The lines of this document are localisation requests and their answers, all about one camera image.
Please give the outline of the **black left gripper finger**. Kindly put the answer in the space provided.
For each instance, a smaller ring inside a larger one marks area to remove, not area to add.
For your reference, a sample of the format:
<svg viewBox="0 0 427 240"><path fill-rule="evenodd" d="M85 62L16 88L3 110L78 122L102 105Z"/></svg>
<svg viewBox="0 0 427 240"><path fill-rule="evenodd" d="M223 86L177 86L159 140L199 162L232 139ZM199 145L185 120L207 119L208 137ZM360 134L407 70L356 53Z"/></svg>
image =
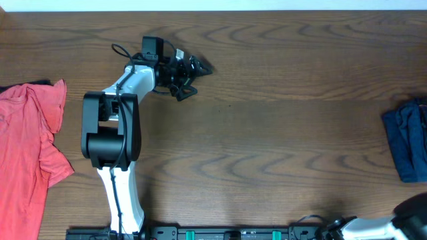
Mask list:
<svg viewBox="0 0 427 240"><path fill-rule="evenodd" d="M183 101L195 94L197 94L196 88L192 87L191 85L182 85L176 92L175 97L177 101Z"/></svg>
<svg viewBox="0 0 427 240"><path fill-rule="evenodd" d="M189 61L191 63L191 74L194 77L201 77L204 75L211 75L213 71L205 66L196 56L192 55L189 58Z"/></svg>

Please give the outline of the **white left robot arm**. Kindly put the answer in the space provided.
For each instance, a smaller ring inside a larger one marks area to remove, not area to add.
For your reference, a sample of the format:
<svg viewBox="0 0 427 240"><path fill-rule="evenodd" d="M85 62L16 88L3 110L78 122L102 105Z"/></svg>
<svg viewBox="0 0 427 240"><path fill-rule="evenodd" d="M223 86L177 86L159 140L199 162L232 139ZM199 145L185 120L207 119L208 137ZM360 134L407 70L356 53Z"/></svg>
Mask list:
<svg viewBox="0 0 427 240"><path fill-rule="evenodd" d="M197 93L193 81L211 73L211 67L194 55L148 59L138 53L112 86L84 95L81 152L103 181L111 223L106 232L83 233L81 239L144 239L145 215L135 180L141 152L139 104L156 87L167 88L183 101Z"/></svg>

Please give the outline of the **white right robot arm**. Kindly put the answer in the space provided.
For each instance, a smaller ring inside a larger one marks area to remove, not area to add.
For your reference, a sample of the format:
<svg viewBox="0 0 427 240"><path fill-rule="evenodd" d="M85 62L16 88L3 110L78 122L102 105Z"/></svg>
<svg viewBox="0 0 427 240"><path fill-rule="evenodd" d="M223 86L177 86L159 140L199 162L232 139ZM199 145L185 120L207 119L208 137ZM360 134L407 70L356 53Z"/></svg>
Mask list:
<svg viewBox="0 0 427 240"><path fill-rule="evenodd" d="M322 231L321 238L426 240L426 194L421 193L403 201L388 217L338 219Z"/></svg>

